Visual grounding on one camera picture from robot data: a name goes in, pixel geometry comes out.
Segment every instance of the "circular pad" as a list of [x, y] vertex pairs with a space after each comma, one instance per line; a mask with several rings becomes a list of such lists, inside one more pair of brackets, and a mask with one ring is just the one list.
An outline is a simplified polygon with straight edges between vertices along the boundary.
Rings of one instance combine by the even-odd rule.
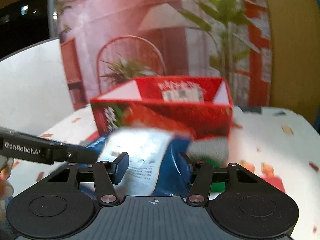
[[276, 204], [266, 197], [249, 196], [239, 201], [239, 208], [248, 216], [267, 217], [276, 210]]
[[53, 217], [59, 215], [67, 207], [67, 202], [57, 196], [44, 196], [31, 202], [30, 211], [39, 217]]
[[75, 188], [69, 191], [17, 195], [7, 207], [12, 230], [26, 238], [56, 239], [83, 228], [94, 215], [93, 202]]
[[251, 239], [291, 234], [298, 220], [297, 204], [282, 192], [226, 191], [211, 201], [215, 221], [227, 232]]

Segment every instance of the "metal screw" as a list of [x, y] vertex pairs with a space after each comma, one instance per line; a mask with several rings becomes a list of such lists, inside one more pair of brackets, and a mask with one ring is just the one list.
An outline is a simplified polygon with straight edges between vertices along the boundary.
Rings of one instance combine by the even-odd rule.
[[191, 195], [189, 197], [189, 200], [193, 203], [200, 203], [202, 201], [204, 201], [204, 196], [201, 195]]
[[112, 203], [116, 200], [117, 200], [117, 197], [113, 196], [113, 195], [104, 195], [101, 197], [101, 201], [103, 201], [105, 203]]

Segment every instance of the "open red box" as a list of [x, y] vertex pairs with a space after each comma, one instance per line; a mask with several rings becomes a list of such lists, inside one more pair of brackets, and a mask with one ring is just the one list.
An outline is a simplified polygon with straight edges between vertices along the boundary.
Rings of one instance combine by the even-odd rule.
[[224, 78], [135, 78], [91, 99], [99, 133], [153, 127], [193, 139], [228, 136], [233, 102]]

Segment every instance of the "patterned tablecloth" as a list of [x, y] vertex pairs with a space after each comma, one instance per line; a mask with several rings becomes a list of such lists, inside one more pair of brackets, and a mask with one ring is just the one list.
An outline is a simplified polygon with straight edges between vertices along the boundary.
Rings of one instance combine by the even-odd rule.
[[[90, 106], [74, 112], [42, 136], [79, 144], [96, 133]], [[240, 163], [292, 197], [300, 210], [295, 240], [320, 239], [320, 137], [300, 115], [279, 108], [235, 107], [228, 162]], [[14, 196], [57, 169], [16, 160], [9, 182]]]

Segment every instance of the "window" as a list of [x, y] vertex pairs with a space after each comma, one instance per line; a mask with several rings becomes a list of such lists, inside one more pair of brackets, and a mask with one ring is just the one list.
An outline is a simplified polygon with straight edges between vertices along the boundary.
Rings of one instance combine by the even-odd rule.
[[25, 5], [21, 7], [21, 15], [25, 15], [28, 13], [29, 6]]
[[5, 24], [5, 23], [7, 23], [8, 21], [10, 21], [10, 15], [9, 15], [9, 14], [0, 17], [0, 24]]
[[39, 16], [40, 15], [40, 10], [39, 9], [33, 9], [32, 14], [34, 16]]

